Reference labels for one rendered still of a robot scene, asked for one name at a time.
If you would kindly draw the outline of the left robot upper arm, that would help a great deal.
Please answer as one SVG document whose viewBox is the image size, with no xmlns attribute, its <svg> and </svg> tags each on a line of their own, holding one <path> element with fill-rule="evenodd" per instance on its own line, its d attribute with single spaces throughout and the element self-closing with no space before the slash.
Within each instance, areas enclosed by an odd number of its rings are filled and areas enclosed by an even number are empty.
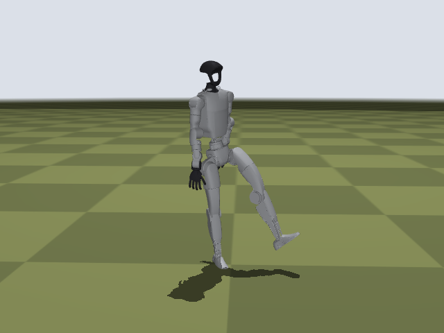
<svg viewBox="0 0 444 333">
<path fill-rule="evenodd" d="M 234 125 L 234 119 L 232 117 L 230 117 L 230 113 L 232 112 L 232 101 L 234 99 L 234 94 L 231 91 L 226 90 L 226 92 L 228 93 L 228 128 L 231 128 Z"/>
</svg>

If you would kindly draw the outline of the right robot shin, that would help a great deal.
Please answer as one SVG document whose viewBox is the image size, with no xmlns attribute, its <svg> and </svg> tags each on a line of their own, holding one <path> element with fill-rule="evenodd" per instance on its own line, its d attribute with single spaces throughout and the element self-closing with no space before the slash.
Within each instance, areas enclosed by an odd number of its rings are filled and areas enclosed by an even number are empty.
<svg viewBox="0 0 444 333">
<path fill-rule="evenodd" d="M 207 214 L 207 225 L 210 233 L 210 237 L 212 239 L 212 243 L 214 246 L 214 254 L 215 258 L 221 256 L 221 238 L 222 238 L 222 230 L 221 230 L 221 220 L 218 214 L 214 214 L 213 217 L 210 216 L 209 209 L 206 209 Z"/>
</svg>

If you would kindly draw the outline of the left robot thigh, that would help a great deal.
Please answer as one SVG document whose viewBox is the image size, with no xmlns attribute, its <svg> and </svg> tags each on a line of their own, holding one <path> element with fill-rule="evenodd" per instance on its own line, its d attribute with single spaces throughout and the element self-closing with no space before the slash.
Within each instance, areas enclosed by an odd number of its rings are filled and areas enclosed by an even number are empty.
<svg viewBox="0 0 444 333">
<path fill-rule="evenodd" d="M 229 164 L 237 165 L 239 172 L 253 188 L 250 193 L 250 201 L 259 205 L 265 199 L 265 187 L 258 168 L 247 153 L 239 147 L 231 148 L 230 156 Z"/>
</svg>

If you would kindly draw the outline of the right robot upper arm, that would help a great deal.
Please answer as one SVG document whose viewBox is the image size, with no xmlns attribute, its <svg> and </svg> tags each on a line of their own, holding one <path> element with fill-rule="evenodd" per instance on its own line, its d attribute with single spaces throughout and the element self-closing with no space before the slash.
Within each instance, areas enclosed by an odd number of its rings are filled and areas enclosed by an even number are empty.
<svg viewBox="0 0 444 333">
<path fill-rule="evenodd" d="M 196 130 L 196 139 L 200 139 L 203 136 L 203 130 L 202 128 L 199 128 L 200 123 L 200 117 L 201 117 L 201 110 L 205 106 L 205 96 L 198 95 L 195 97 L 192 97 L 189 100 L 189 108 L 190 108 L 190 130 L 195 129 Z"/>
</svg>

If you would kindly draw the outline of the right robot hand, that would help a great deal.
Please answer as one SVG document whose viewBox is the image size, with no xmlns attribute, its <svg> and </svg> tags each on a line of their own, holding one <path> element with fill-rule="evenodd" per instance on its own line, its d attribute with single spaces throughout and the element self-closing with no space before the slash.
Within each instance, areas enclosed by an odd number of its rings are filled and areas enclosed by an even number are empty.
<svg viewBox="0 0 444 333">
<path fill-rule="evenodd" d="M 192 167 L 192 163 L 191 163 L 191 169 L 193 171 L 191 172 L 190 177 L 189 177 L 189 188 L 191 188 L 191 181 L 192 181 L 192 189 L 195 189 L 194 188 L 194 182 L 195 182 L 196 190 L 198 190 L 198 186 L 199 186 L 199 189 L 201 190 L 202 188 L 200 186 L 200 181 L 202 180 L 203 184 L 206 185 L 206 182 L 204 181 L 204 179 L 202 177 L 202 173 L 200 172 L 200 170 L 201 170 L 201 161 L 199 163 L 199 168 L 193 168 Z"/>
</svg>

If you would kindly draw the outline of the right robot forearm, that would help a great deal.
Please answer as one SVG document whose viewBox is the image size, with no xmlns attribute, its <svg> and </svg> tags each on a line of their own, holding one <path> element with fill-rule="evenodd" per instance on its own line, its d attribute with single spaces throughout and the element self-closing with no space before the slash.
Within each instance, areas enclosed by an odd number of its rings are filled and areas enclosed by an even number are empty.
<svg viewBox="0 0 444 333">
<path fill-rule="evenodd" d="M 190 146 L 192 149 L 192 157 L 193 157 L 193 161 L 192 161 L 192 167 L 193 168 L 199 168 L 199 163 L 203 157 L 202 153 L 201 153 L 201 141 L 199 139 L 196 139 L 196 130 L 195 129 L 191 129 L 190 130 L 190 134 L 189 134 L 189 142 L 190 142 Z"/>
</svg>

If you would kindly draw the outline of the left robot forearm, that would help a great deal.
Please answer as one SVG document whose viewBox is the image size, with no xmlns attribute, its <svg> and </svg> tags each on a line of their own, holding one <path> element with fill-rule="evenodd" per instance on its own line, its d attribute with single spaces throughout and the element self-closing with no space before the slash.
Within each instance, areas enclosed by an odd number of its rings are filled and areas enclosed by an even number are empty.
<svg viewBox="0 0 444 333">
<path fill-rule="evenodd" d="M 228 144 L 230 143 L 230 133 L 232 132 L 232 127 L 227 129 L 226 134 L 224 136 L 222 136 L 223 137 L 223 139 L 222 139 L 223 145 L 228 146 Z"/>
</svg>

